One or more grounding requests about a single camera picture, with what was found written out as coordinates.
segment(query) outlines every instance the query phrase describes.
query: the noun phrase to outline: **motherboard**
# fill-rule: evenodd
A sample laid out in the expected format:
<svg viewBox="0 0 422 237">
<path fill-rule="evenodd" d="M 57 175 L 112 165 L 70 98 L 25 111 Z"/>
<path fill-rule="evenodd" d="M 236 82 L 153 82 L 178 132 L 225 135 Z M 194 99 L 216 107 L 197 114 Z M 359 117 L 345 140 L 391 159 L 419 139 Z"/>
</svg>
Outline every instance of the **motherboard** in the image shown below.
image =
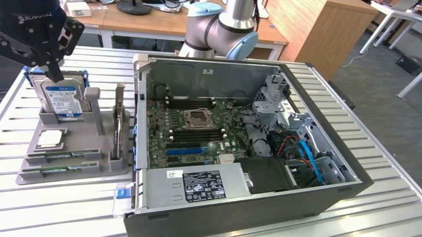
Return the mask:
<svg viewBox="0 0 422 237">
<path fill-rule="evenodd" d="M 232 163 L 252 156 L 244 113 L 251 110 L 232 99 L 149 100 L 149 167 Z"/>
</svg>

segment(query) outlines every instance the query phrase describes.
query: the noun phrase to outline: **cpu socket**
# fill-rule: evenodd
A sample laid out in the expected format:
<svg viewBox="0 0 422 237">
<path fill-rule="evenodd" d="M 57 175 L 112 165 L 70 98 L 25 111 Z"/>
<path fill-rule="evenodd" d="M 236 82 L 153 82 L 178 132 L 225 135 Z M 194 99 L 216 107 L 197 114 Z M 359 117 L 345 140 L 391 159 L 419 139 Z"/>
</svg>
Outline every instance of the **cpu socket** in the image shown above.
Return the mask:
<svg viewBox="0 0 422 237">
<path fill-rule="evenodd" d="M 212 129 L 216 125 L 212 123 L 212 112 L 208 109 L 196 109 L 182 111 L 184 129 Z"/>
</svg>

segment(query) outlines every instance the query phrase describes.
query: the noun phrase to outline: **hard drive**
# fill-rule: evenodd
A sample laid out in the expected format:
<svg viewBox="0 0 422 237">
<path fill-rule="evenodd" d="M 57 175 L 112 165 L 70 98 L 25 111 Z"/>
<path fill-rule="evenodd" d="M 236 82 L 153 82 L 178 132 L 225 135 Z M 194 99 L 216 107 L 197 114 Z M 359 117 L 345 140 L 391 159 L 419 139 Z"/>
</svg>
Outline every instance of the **hard drive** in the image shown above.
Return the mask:
<svg viewBox="0 0 422 237">
<path fill-rule="evenodd" d="M 32 71 L 26 78 L 41 101 L 44 113 L 56 113 L 60 121 L 82 120 L 81 113 L 90 111 L 89 102 L 84 98 L 88 83 L 86 71 L 62 71 L 64 80 L 56 83 L 44 72 Z"/>
</svg>

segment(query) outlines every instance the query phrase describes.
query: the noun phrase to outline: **wooden cabinet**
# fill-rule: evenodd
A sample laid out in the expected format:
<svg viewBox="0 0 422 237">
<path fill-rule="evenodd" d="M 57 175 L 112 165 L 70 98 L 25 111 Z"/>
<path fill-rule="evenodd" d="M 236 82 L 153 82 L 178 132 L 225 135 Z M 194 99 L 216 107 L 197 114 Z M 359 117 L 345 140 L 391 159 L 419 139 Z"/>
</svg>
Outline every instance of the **wooden cabinet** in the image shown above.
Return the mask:
<svg viewBox="0 0 422 237">
<path fill-rule="evenodd" d="M 329 80 L 377 11 L 360 0 L 267 0 L 288 45 L 280 61 L 311 63 Z"/>
</svg>

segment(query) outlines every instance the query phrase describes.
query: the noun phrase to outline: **white box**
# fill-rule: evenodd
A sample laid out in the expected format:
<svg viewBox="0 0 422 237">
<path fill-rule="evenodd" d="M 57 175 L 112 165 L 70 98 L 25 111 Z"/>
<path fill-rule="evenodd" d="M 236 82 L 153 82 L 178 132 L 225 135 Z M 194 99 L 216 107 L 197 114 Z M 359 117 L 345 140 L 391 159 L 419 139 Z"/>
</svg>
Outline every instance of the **white box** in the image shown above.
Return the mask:
<svg viewBox="0 0 422 237">
<path fill-rule="evenodd" d="M 68 2 L 66 9 L 72 17 L 90 16 L 90 9 L 85 2 Z"/>
</svg>

